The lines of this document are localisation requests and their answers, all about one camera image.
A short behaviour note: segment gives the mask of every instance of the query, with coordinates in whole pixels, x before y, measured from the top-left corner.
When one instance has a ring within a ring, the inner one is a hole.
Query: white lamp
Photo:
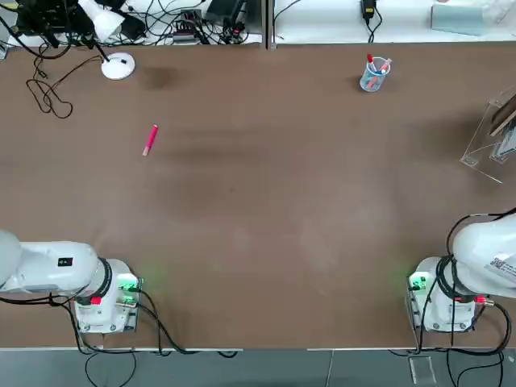
[[[106,41],[122,24],[124,18],[110,10],[104,10],[94,0],[79,0],[79,5],[88,15],[95,27],[95,34],[101,42]],[[114,52],[106,55],[98,44],[95,44],[102,54],[102,73],[114,80],[129,77],[135,70],[135,60],[126,52]]]

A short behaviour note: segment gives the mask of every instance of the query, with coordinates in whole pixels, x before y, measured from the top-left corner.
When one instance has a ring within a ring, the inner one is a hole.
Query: robot sticker label
[[[494,258],[485,268],[506,280],[516,281],[516,256],[510,256],[505,259],[501,258],[503,257]]]
[[[65,266],[72,266],[72,264],[73,264],[73,258],[71,256],[57,259],[57,267],[58,268],[63,268]]]

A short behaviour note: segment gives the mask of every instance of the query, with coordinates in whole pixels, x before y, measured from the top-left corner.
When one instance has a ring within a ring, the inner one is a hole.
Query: lamp base
[[[109,62],[102,62],[102,74],[115,81],[129,77],[135,71],[135,60],[125,52],[114,52],[107,56]]]

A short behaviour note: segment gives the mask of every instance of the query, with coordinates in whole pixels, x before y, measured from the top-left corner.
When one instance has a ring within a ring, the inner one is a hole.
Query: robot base
[[[409,277],[410,288],[419,287],[418,290],[407,289],[409,317],[413,327],[421,327],[422,312],[425,302],[435,280],[436,267],[440,258],[432,256],[423,260],[416,271]],[[427,303],[427,310],[424,318],[424,329],[426,331],[451,332],[452,311],[455,303],[455,324],[453,331],[468,331],[472,325],[475,314],[475,302],[460,303],[448,298],[435,284],[431,294],[431,302]]]
[[[139,279],[121,260],[107,260],[112,270],[110,288],[97,305],[75,302],[75,315],[81,333],[113,333],[136,329]]]

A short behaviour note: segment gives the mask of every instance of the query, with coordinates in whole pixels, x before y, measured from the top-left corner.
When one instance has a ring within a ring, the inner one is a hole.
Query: red marker
[[[154,139],[156,138],[156,134],[158,132],[158,126],[152,125],[151,134],[148,135],[147,145],[145,145],[144,152],[142,153],[142,156],[148,155],[148,151],[151,150],[152,144],[154,143]]]
[[[371,54],[368,54],[368,62],[369,62],[369,65],[372,67],[372,70],[374,72],[376,72],[377,68],[374,65],[374,61],[372,60],[372,55]]]

